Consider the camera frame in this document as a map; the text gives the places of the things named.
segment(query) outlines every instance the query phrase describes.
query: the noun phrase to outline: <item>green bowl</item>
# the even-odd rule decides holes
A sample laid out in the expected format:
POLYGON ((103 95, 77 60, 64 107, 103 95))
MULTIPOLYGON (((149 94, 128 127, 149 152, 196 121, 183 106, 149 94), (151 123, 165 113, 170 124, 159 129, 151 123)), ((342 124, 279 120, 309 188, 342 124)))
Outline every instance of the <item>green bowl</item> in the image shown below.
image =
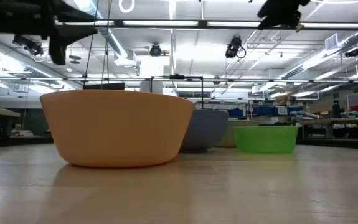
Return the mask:
POLYGON ((289 154, 295 150, 298 127, 234 127, 235 141, 241 152, 289 154))

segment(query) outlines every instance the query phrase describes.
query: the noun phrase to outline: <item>bottle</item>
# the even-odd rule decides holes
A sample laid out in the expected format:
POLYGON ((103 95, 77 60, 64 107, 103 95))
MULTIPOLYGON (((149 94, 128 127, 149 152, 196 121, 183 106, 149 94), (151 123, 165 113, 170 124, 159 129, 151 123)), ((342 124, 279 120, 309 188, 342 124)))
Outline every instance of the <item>bottle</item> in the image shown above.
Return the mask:
POLYGON ((332 118, 341 118, 341 106, 338 100, 334 100, 332 105, 332 118))

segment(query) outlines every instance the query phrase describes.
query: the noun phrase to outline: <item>orange bowl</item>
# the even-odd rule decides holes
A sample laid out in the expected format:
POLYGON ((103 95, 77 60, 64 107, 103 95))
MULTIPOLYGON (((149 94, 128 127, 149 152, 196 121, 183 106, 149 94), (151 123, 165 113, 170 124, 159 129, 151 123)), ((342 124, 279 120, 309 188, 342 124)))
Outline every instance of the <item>orange bowl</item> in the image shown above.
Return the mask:
POLYGON ((142 167, 172 160, 194 110, 188 100, 134 91, 59 91, 40 101, 61 157, 87 167, 142 167))

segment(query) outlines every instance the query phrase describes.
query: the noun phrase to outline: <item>gray bowl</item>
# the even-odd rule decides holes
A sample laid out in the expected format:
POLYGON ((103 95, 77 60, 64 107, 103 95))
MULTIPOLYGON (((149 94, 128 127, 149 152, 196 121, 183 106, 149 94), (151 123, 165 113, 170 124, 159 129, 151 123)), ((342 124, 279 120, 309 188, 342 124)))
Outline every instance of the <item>gray bowl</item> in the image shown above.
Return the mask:
POLYGON ((194 110, 180 152, 207 152, 217 146, 227 128, 228 113, 194 110))

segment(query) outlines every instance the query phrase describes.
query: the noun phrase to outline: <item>bowl rim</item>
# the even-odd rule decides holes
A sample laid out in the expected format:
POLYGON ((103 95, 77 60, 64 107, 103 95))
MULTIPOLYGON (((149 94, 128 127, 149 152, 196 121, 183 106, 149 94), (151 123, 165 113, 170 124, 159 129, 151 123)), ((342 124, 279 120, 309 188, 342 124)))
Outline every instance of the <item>bowl rim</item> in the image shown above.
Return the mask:
POLYGON ((165 94, 160 94, 160 93, 150 93, 150 92, 143 92, 143 91, 126 91, 126 90, 69 90, 69 91, 56 91, 53 93, 46 93, 43 94, 42 96, 40 96, 40 99, 48 97, 48 96, 52 96, 52 95, 63 95, 63 94, 72 94, 72 93, 94 93, 94 92, 108 92, 111 94, 114 93, 126 93, 128 95, 149 95, 150 97, 155 97, 155 96, 161 96, 161 97, 165 97, 165 98, 170 98, 170 99, 177 99, 177 100, 181 100, 183 102, 189 102, 191 104, 193 104, 191 101, 187 100, 187 99, 183 99, 180 97, 176 97, 176 96, 169 96, 169 95, 165 95, 165 94))

